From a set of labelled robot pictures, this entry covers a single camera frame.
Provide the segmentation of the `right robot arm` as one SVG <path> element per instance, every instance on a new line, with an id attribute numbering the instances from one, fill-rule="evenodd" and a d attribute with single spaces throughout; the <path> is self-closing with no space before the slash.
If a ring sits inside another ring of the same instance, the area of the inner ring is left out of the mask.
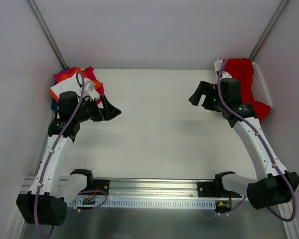
<path id="1" fill-rule="evenodd" d="M 256 179 L 233 171 L 218 173 L 214 177 L 211 194 L 224 197 L 230 191 L 237 193 L 247 197 L 255 209 L 295 203 L 299 176 L 296 172 L 289 172 L 278 160 L 262 132 L 253 106 L 242 101 L 239 80 L 223 78 L 220 85 L 201 81 L 189 101 L 197 106 L 202 96 L 205 97 L 202 107 L 221 113 L 237 133 L 256 172 Z"/>

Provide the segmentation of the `red t shirt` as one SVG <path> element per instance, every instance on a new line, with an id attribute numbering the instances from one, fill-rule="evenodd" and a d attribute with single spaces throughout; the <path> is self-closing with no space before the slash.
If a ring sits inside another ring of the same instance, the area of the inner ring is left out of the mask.
<path id="1" fill-rule="evenodd" d="M 256 101 L 252 93 L 254 67 L 252 61 L 247 58 L 228 59 L 224 71 L 233 78 L 238 79 L 241 84 L 242 102 L 251 104 L 257 113 L 260 123 L 268 116 L 271 107 L 262 102 Z"/>

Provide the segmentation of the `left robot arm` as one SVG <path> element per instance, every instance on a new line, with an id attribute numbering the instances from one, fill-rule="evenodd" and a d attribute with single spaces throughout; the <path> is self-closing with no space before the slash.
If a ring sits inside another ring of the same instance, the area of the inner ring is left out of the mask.
<path id="1" fill-rule="evenodd" d="M 20 193 L 16 205 L 28 224 L 60 226 L 68 205 L 79 194 L 91 194 L 94 179 L 91 170 L 75 169 L 65 184 L 59 180 L 68 151 L 75 142 L 80 124 L 91 120 L 109 121 L 120 115 L 105 95 L 102 107 L 90 96 L 80 97 L 74 91 L 60 94 L 58 109 L 49 125 L 47 146 L 37 176 L 28 192 Z"/>

